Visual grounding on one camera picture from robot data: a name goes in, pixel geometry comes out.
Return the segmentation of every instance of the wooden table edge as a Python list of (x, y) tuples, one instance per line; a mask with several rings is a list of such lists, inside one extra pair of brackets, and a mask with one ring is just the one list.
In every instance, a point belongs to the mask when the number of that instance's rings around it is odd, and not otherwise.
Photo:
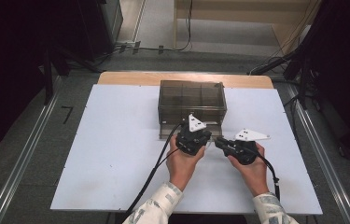
[(227, 88), (273, 89), (267, 76), (195, 72), (103, 72), (97, 84), (160, 86), (161, 80), (211, 81), (222, 82)]

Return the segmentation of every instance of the shirt cuff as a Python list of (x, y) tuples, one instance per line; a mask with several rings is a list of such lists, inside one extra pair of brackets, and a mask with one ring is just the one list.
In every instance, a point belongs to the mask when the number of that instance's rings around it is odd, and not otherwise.
[(253, 198), (253, 203), (261, 223), (270, 217), (285, 214), (285, 209), (273, 193), (260, 194)]
[(177, 204), (183, 199), (183, 192), (170, 182), (163, 183), (160, 188), (152, 195), (151, 199), (169, 217)]

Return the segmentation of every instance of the black controller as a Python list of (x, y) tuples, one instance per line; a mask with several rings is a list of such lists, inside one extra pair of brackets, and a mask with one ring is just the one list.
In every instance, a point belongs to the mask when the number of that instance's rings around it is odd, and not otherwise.
[(183, 152), (195, 156), (202, 146), (206, 146), (211, 135), (211, 132), (203, 130), (192, 133), (189, 131), (189, 124), (184, 123), (177, 134), (175, 145)]
[(232, 155), (242, 165), (253, 163), (259, 154), (255, 141), (231, 141), (223, 137), (218, 137), (217, 140), (215, 140), (215, 145), (216, 147), (223, 149), (224, 156), (228, 157), (229, 155)]

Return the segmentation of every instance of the forearm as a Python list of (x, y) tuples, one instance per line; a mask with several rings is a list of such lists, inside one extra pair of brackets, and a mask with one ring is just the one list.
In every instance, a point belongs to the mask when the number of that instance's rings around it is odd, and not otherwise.
[(154, 224), (168, 223), (169, 216), (183, 198), (183, 192), (175, 185), (167, 182), (137, 208), (123, 223)]
[(259, 220), (263, 224), (282, 223), (295, 224), (298, 223), (294, 218), (286, 214), (285, 209), (279, 200), (272, 193), (264, 193), (253, 199), (254, 206), (259, 214)]

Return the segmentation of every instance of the transparent box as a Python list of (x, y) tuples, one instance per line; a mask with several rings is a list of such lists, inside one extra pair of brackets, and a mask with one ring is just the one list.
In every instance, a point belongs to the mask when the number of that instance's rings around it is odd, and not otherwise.
[(227, 112), (222, 82), (162, 80), (158, 105), (160, 138), (189, 114), (207, 124), (213, 137), (222, 136), (221, 124)]

